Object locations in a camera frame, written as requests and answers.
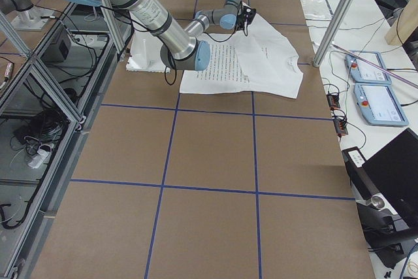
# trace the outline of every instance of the metal rod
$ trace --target metal rod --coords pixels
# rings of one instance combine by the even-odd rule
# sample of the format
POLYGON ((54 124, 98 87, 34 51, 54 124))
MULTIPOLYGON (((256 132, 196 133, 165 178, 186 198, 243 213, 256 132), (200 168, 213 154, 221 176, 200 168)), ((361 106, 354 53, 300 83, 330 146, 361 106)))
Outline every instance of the metal rod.
POLYGON ((360 57, 359 55, 354 54, 353 52, 350 52, 349 50, 346 50, 346 49, 344 49, 344 48, 342 48, 342 47, 339 47, 338 45, 335 45, 335 44, 332 44, 332 45, 333 45, 333 47, 335 47, 335 48, 337 48, 337 49, 341 50, 342 52, 346 53, 347 55, 351 55, 351 56, 353 56, 354 58, 359 59, 359 60, 361 60, 361 61, 363 61, 363 62, 365 62, 365 63, 367 63, 367 64, 369 64, 369 65, 371 65, 371 66, 373 66, 373 67, 375 67, 375 68, 377 68, 377 69, 379 69, 380 71, 382 71, 382 72, 384 72, 384 73, 386 73, 386 74, 390 75, 391 77, 396 78, 396 79, 398 79, 399 81, 402 81, 403 83, 405 83, 405 84, 407 84, 407 85, 409 85, 409 86, 412 86, 413 88, 417 88, 417 89, 418 89, 418 85, 417 85, 417 84, 415 84, 415 83, 413 83, 413 82, 411 82, 411 81, 408 81, 408 80, 406 80, 405 78, 402 78, 401 76, 398 76, 397 74, 394 74, 394 73, 392 73, 392 72, 390 72, 390 71, 388 71, 388 70, 386 70, 386 69, 384 69, 384 68, 380 67, 379 65, 376 65, 376 64, 374 64, 374 63, 372 63, 372 62, 368 61, 367 59, 364 59, 364 58, 360 57))
MULTIPOLYGON (((110 0, 102 0, 102 4, 105 7, 112 8, 112 3, 110 0)), ((112 11, 103 9, 103 17, 106 21, 107 27, 109 28, 110 36, 112 37, 116 50, 119 54, 123 54, 123 47, 125 46, 122 34, 120 33, 120 29, 118 28, 118 25, 116 23, 115 15, 112 11)))
POLYGON ((6 19, 6 16, 0 11, 0 30, 4 32, 7 38, 12 42, 21 55, 30 57, 32 51, 17 34, 12 24, 6 19))
POLYGON ((335 34, 337 33, 338 28, 340 27, 342 20, 344 19, 344 16, 346 15, 352 2, 353 0, 340 0, 338 3, 334 17, 332 18, 327 30, 325 31, 324 37, 313 59, 314 67, 319 67, 319 65, 324 60, 325 54, 327 53, 331 42, 334 40, 335 34))

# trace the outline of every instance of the table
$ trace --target table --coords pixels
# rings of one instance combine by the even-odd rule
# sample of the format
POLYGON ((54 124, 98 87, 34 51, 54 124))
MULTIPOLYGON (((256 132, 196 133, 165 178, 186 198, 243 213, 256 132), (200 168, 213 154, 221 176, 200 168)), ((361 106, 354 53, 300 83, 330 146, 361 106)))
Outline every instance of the table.
MULTIPOLYGON (((223 2, 160 1, 183 26, 223 2)), ((300 2, 244 1, 297 49, 298 99, 120 63, 32 279, 374 277, 300 2)))
MULTIPOLYGON (((331 9, 335 11, 339 0, 328 1, 330 3, 331 9)), ((390 27, 385 20, 382 20, 383 18, 384 17, 374 0, 354 0, 352 6, 344 18, 342 25, 340 26, 341 30, 339 30, 336 35, 335 43, 348 50, 363 50, 366 43, 368 43, 371 39, 371 41, 366 45, 365 50, 385 52, 396 48, 396 46, 389 46, 385 42, 384 36, 390 27), (362 27, 373 22, 377 23, 368 27, 364 27, 360 30, 351 29, 353 27, 362 27)), ((307 24, 311 26, 310 35, 312 40, 314 42, 319 42, 325 32, 325 28, 316 27, 324 27, 328 25, 328 22, 308 20, 307 24)), ((409 57, 401 48, 391 52, 383 53, 382 57, 388 68, 413 68, 409 57)), ((344 79, 347 79, 347 69, 344 63, 344 58, 345 56, 343 54, 336 52, 331 53, 332 69, 330 66, 329 55, 327 55, 320 67, 321 75, 324 78, 324 84, 328 82, 327 80, 330 80, 332 84, 337 85, 341 90, 346 89, 346 83, 333 75, 334 73, 344 79)), ((399 75, 402 75, 414 83, 418 82, 418 75, 415 72, 401 72, 399 75)), ((400 103, 410 103, 416 100, 416 97, 418 97, 417 90, 401 83, 396 79, 392 79, 392 81, 392 87, 400 103)), ((395 138, 399 133, 401 133, 405 127, 373 127, 368 125, 363 120, 361 113, 356 105, 356 100, 353 96, 353 81, 351 78, 349 78, 349 83, 351 84, 349 93, 348 95, 346 95, 346 93, 342 94, 340 104, 342 104, 342 109, 347 112, 348 121, 366 133, 367 141, 361 151, 368 159, 382 147, 384 147, 388 142, 390 142, 393 138, 395 138)), ((403 107, 403 109, 410 122, 408 127, 418 133, 418 110, 416 106, 417 105, 403 107)), ((362 146, 364 137, 360 131, 356 130, 351 125, 348 125, 347 129, 349 135, 342 137, 340 143, 341 149, 343 150, 353 146, 362 146)), ((387 271, 393 271, 392 269, 387 269, 384 267, 375 254, 371 254, 370 257, 372 258, 374 264, 376 276, 383 276, 387 271)), ((392 276, 395 278, 398 277, 402 266, 403 261, 399 262, 395 267, 392 276)))

